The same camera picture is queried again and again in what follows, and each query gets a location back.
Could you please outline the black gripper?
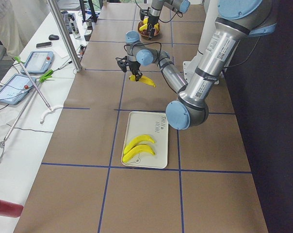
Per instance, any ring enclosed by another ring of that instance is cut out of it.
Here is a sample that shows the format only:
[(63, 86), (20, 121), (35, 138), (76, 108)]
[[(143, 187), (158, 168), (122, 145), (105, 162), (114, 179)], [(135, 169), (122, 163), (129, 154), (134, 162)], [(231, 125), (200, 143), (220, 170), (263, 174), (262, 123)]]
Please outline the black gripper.
[(141, 64), (138, 61), (129, 61), (129, 68), (132, 74), (130, 75), (130, 80), (135, 82), (136, 80), (139, 81), (142, 77), (142, 72), (140, 72)]
[(148, 15), (148, 25), (147, 25), (147, 32), (148, 32), (148, 39), (152, 39), (154, 37), (156, 28), (155, 24), (159, 21), (158, 16), (153, 16), (151, 14)]

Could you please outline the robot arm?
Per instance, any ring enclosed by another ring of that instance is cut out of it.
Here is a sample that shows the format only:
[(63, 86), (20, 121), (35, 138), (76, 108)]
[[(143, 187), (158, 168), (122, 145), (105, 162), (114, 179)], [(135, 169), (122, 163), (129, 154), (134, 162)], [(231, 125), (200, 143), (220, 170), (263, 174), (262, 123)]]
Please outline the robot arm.
[(188, 0), (153, 0), (151, 7), (147, 9), (147, 31), (149, 33), (149, 39), (154, 37), (155, 25), (159, 22), (160, 14), (164, 6), (175, 13), (184, 14), (190, 7), (190, 2)]
[(140, 66), (156, 64), (178, 96), (166, 107), (168, 123), (177, 130), (200, 125), (209, 114), (205, 98), (229, 63), (238, 43), (244, 38), (274, 32), (278, 6), (277, 0), (208, 1), (204, 26), (214, 24), (215, 28), (205, 52), (191, 61), (193, 71), (189, 79), (178, 71), (165, 51), (150, 49), (142, 43), (137, 31), (126, 33), (124, 48), (127, 55), (118, 65), (124, 72), (130, 70), (135, 79), (140, 80)]

